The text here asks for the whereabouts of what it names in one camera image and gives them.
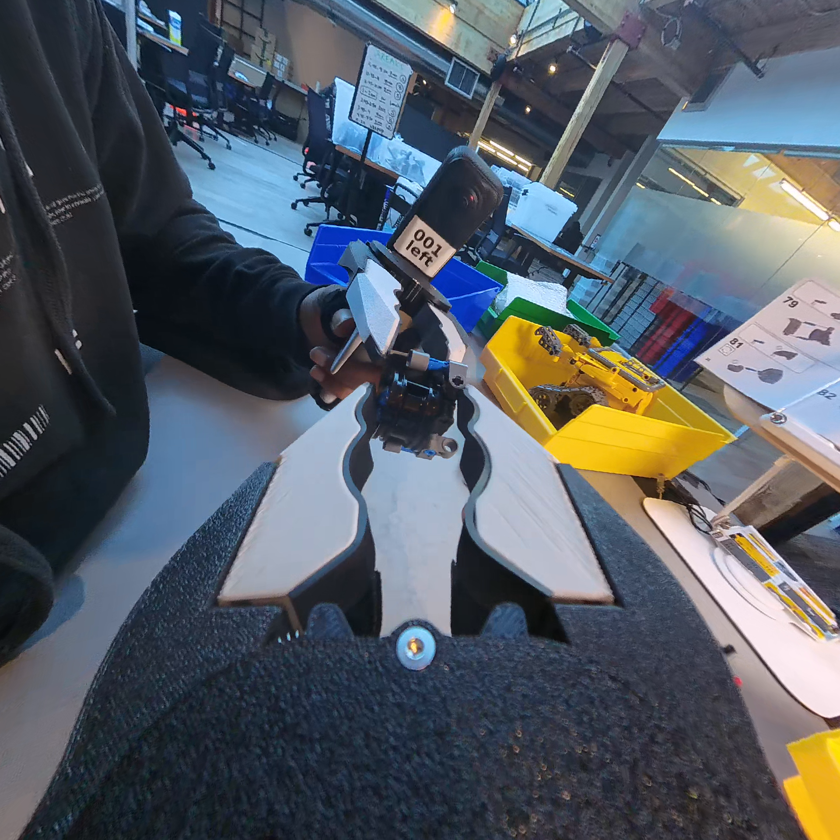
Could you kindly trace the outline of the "white foam sheet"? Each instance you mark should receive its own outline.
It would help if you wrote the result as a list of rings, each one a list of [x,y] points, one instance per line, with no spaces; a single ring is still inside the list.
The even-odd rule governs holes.
[[[507,283],[494,298],[491,306],[496,313],[501,313],[516,298],[566,316],[571,314],[567,305],[568,291],[562,284],[550,280],[534,280],[508,272]]]

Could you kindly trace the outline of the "white air vent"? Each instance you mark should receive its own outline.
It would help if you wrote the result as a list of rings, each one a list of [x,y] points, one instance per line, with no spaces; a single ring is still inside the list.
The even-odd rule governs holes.
[[[469,101],[475,96],[479,80],[480,72],[474,67],[457,57],[450,60],[444,78],[446,88]]]

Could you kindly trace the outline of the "wooden table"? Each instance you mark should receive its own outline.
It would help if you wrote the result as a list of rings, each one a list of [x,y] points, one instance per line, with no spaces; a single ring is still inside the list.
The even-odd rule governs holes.
[[[598,269],[595,269],[590,264],[586,264],[580,259],[576,258],[567,250],[555,246],[553,243],[546,241],[538,236],[532,235],[524,229],[515,224],[507,224],[506,230],[509,233],[515,234],[526,242],[526,254],[523,258],[521,266],[527,270],[531,263],[536,259],[537,254],[548,260],[545,264],[550,262],[557,263],[559,266],[566,268],[569,271],[569,276],[563,282],[565,287],[571,289],[578,278],[585,278],[590,280],[599,280],[600,282],[612,284],[614,278],[608,276]]]

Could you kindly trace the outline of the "yellow plastic storage bin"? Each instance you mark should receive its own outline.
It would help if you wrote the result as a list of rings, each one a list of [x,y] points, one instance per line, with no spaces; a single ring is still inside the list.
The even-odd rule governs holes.
[[[786,748],[796,774],[784,780],[784,793],[803,832],[809,839],[839,839],[839,730]]]
[[[546,416],[529,389],[553,382],[555,363],[534,335],[539,325],[509,317],[480,360],[502,410],[560,462],[577,469],[673,479],[734,441],[734,435],[667,384],[642,414],[592,406],[566,423]]]

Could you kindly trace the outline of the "frosted glass partition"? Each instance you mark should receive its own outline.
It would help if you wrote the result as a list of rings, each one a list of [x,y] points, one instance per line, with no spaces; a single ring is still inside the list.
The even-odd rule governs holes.
[[[838,232],[635,187],[593,264],[625,263],[739,321],[804,280],[839,291]]]

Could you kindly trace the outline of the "pale booklet stand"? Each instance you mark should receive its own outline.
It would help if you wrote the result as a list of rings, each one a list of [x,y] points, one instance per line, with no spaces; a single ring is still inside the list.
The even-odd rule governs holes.
[[[822,486],[839,491],[839,453],[831,441],[791,413],[772,412],[729,385],[724,385],[723,396],[730,414],[777,449],[780,457],[727,503],[716,520],[734,517],[759,529],[791,513]]]

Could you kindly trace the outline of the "black office chair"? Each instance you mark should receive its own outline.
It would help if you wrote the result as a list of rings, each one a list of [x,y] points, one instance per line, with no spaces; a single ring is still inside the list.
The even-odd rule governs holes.
[[[327,100],[311,88],[307,92],[307,111],[308,135],[303,168],[295,178],[303,176],[302,187],[312,183],[318,193],[294,199],[290,208],[296,211],[299,206],[322,207],[324,219],[304,225],[304,235],[311,238],[314,231],[325,224],[359,226],[361,187],[358,165],[347,154],[338,151],[332,142]]]
[[[498,247],[507,226],[511,192],[511,185],[503,186],[502,199],[491,216],[490,225],[487,231],[479,237],[478,245],[470,252],[472,265],[476,266],[480,261],[489,261],[490,256]]]
[[[227,150],[232,146],[217,126],[217,111],[207,78],[189,67],[188,55],[164,48],[161,57],[164,103],[172,110],[166,122],[166,135],[172,147],[183,144],[193,149],[205,161],[209,170],[216,165],[205,152],[203,142],[207,135],[214,140],[224,140]]]

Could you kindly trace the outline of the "yellow black flat packet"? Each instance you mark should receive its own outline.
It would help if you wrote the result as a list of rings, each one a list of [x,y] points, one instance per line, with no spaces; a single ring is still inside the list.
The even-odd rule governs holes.
[[[719,525],[709,535],[717,570],[744,601],[817,642],[838,640],[835,613],[756,528]]]

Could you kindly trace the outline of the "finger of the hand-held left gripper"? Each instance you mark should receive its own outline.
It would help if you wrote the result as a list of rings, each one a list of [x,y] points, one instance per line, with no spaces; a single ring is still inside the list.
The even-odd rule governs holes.
[[[390,353],[401,324],[402,286],[376,258],[368,258],[346,290],[346,299],[366,353],[383,360]]]
[[[455,362],[469,371],[470,350],[466,335],[449,312],[429,309],[429,354],[438,361]]]

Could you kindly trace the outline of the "green plastic storage bin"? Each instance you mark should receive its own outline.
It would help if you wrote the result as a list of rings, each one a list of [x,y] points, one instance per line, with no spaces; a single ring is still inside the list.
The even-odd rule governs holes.
[[[476,265],[476,268],[487,277],[498,281],[501,284],[501,288],[507,283],[508,272],[504,269],[493,266],[486,261],[480,261]],[[526,302],[520,298],[516,298],[501,313],[496,313],[491,304],[479,318],[476,325],[476,331],[488,340],[510,316],[533,322],[539,326],[549,327],[556,332],[561,331],[562,328],[569,324],[574,324],[580,327],[590,337],[597,339],[605,347],[610,347],[620,340],[617,332],[585,310],[580,304],[569,299],[567,305],[570,315],[568,316]]]

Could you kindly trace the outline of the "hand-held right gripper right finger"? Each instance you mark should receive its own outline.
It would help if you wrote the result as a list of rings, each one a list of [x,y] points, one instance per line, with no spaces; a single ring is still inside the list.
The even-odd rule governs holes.
[[[558,606],[613,607],[560,462],[472,385],[456,423],[468,496],[453,560],[453,635],[480,635],[511,605],[527,634],[563,637]]]

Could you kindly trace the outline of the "blue plastic storage bin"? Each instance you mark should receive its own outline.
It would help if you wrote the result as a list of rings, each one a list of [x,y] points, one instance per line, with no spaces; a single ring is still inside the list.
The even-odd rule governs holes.
[[[306,282],[316,286],[346,287],[349,273],[339,266],[346,247],[355,240],[386,244],[390,232],[337,224],[318,226],[308,258]],[[452,258],[433,280],[433,286],[448,300],[452,313],[466,333],[471,333],[501,291],[501,284],[457,258]]]

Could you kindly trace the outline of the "clear plastic storage box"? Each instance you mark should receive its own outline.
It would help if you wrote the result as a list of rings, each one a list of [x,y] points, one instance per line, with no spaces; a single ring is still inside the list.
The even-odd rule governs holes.
[[[350,120],[354,85],[340,77],[333,80],[334,98],[331,141],[357,155],[362,153],[368,130]],[[425,186],[452,150],[444,131],[408,106],[402,113],[405,125],[392,139],[373,133],[365,159],[398,176],[402,182]]]
[[[539,182],[528,182],[516,205],[508,210],[507,224],[546,243],[553,243],[577,212],[576,203]]]

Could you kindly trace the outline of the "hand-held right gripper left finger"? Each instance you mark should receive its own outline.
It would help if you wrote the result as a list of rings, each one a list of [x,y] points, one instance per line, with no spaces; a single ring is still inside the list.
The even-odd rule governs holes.
[[[382,580],[363,488],[373,471],[375,389],[357,388],[279,456],[217,594],[278,606],[294,631],[320,604],[357,635],[382,629]]]

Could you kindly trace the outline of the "person's left hand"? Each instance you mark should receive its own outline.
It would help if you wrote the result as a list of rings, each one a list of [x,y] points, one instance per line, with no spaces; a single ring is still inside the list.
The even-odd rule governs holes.
[[[303,298],[298,310],[298,323],[311,362],[310,377],[326,403],[344,399],[364,383],[376,384],[381,376],[361,346],[337,373],[331,372],[336,357],[355,330],[351,311],[339,308],[343,302],[346,300],[342,287],[315,287]]]

